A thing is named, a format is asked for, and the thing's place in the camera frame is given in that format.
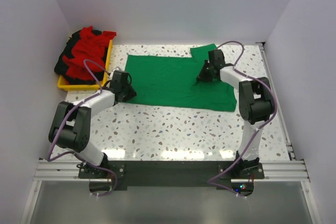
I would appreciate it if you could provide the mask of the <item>green t shirt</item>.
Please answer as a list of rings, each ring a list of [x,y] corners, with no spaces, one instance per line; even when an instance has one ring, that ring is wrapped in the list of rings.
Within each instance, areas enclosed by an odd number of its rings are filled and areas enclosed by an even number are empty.
[[[136,92],[129,102],[234,112],[237,100],[232,86],[218,80],[196,80],[208,52],[215,48],[215,44],[191,48],[186,58],[129,55],[125,71]]]

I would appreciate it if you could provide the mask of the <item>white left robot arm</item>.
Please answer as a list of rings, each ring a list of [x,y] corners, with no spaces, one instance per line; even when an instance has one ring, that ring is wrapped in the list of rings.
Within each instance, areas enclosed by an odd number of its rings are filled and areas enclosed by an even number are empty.
[[[73,154],[90,165],[91,173],[97,178],[105,177],[109,171],[108,158],[90,140],[91,119],[118,103],[131,100],[136,94],[131,75],[116,70],[112,79],[91,96],[75,103],[60,102],[48,134],[51,147],[47,160],[51,162]]]

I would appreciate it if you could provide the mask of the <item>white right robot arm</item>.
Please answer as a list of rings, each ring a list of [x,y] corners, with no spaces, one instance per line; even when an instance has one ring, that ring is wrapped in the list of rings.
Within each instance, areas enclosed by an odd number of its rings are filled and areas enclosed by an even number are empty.
[[[211,82],[217,79],[238,91],[238,108],[244,120],[242,142],[234,162],[225,171],[234,169],[239,178],[246,178],[259,163],[259,146],[264,127],[273,120],[277,102],[269,79],[256,78],[226,63],[220,49],[208,52],[208,59],[197,76],[197,81]]]

